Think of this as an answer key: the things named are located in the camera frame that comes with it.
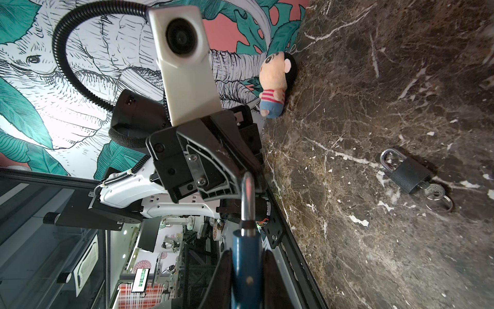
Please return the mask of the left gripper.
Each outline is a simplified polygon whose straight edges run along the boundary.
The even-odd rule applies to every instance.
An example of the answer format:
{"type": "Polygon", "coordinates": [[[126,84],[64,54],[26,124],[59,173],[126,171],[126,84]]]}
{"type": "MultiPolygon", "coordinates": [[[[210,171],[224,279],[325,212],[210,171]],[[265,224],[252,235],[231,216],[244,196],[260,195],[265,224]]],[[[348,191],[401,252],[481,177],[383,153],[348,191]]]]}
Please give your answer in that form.
{"type": "Polygon", "coordinates": [[[223,110],[150,135],[147,148],[174,203],[199,193],[206,201],[240,199],[244,175],[266,190],[261,139],[249,109],[223,110]]]}

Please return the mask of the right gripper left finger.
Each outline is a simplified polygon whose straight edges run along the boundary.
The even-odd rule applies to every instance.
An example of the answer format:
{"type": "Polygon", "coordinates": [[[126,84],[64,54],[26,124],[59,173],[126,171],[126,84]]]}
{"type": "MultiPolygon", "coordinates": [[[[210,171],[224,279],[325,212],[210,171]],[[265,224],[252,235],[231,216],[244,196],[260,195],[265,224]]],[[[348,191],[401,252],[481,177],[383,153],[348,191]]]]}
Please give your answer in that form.
{"type": "Polygon", "coordinates": [[[224,251],[219,259],[200,309],[230,309],[233,278],[232,251],[224,251]]]}

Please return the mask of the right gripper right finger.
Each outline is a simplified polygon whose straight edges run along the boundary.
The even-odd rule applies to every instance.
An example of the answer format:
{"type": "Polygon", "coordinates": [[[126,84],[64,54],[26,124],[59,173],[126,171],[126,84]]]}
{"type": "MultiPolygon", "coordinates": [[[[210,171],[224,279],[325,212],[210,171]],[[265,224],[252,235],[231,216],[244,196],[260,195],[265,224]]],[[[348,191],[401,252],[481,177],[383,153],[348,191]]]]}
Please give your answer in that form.
{"type": "Polygon", "coordinates": [[[264,309],[294,309],[272,251],[262,255],[264,309]]]}

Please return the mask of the blue padlock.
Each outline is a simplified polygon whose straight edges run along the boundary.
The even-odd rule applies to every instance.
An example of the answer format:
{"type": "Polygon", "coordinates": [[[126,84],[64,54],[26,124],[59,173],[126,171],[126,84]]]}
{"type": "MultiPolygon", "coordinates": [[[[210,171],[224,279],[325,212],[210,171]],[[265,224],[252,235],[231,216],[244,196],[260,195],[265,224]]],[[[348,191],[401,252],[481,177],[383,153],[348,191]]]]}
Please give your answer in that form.
{"type": "Polygon", "coordinates": [[[255,181],[250,172],[241,183],[241,222],[234,232],[232,308],[261,308],[263,302],[261,236],[255,220],[255,181]]]}

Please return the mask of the black padlock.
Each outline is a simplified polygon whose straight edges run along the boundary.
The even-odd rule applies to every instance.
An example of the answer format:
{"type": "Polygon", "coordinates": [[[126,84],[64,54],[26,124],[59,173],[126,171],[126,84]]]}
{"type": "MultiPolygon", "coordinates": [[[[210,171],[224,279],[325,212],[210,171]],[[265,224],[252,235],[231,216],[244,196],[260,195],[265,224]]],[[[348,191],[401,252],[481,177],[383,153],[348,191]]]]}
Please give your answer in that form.
{"type": "Polygon", "coordinates": [[[432,182],[432,171],[401,151],[388,148],[380,155],[385,174],[405,193],[421,193],[425,207],[437,214],[454,210],[454,202],[446,189],[432,182]]]}

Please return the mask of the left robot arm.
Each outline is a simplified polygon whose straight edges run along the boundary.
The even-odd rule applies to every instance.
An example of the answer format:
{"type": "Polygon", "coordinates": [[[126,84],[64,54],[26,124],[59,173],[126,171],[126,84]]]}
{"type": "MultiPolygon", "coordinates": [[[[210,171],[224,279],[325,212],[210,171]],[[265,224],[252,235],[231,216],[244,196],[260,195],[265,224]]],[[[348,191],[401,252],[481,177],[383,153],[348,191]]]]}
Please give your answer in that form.
{"type": "Polygon", "coordinates": [[[57,223],[120,230],[159,217],[238,219],[249,197],[255,220],[265,218],[261,141],[247,108],[173,126],[160,103],[124,90],[110,130],[99,183],[73,211],[54,216],[57,223]]]}

